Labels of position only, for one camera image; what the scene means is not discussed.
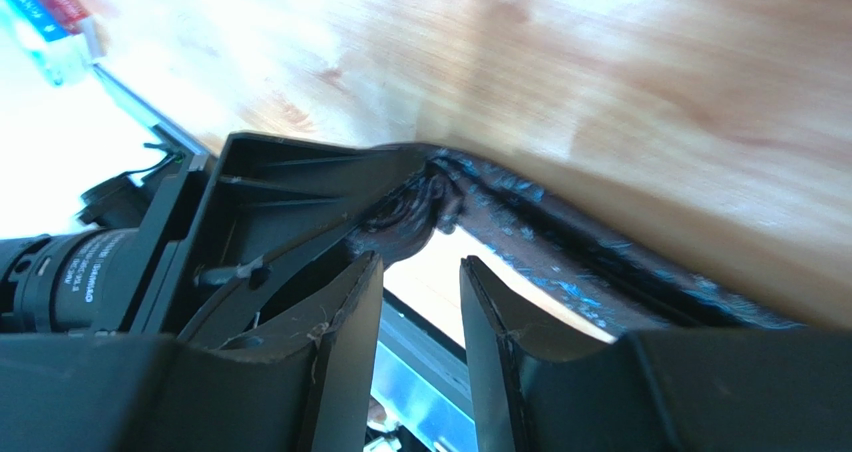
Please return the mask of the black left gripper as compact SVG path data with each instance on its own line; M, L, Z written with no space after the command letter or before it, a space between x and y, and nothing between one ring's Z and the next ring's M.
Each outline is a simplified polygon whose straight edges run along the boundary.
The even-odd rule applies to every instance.
M199 173L172 175L137 227L2 240L2 332L128 330L167 244L185 237L199 201Z

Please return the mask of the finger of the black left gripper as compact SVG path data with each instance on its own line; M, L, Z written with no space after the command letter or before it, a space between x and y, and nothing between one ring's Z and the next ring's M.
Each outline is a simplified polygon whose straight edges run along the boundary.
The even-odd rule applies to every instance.
M129 329L221 345L305 266L425 174L410 147L351 149L251 133L165 177L138 229Z

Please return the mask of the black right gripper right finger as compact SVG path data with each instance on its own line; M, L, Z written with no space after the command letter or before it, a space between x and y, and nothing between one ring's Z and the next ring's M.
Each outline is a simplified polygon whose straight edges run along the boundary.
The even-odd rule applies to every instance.
M594 339L460 266L483 451L847 451L851 335L668 329Z

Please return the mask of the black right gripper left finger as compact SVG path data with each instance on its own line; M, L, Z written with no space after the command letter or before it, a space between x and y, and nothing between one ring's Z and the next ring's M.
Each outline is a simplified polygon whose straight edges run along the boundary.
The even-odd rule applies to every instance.
M359 451L381 258L222 349L167 335L1 340L5 451Z

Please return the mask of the dark floral necktie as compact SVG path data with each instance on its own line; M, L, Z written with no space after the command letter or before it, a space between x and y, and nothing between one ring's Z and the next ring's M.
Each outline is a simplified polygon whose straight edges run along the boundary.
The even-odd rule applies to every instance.
M346 240L387 264L462 229L534 286L614 335L668 327L787 330L782 316L662 257L539 183L459 150L412 144L418 177Z

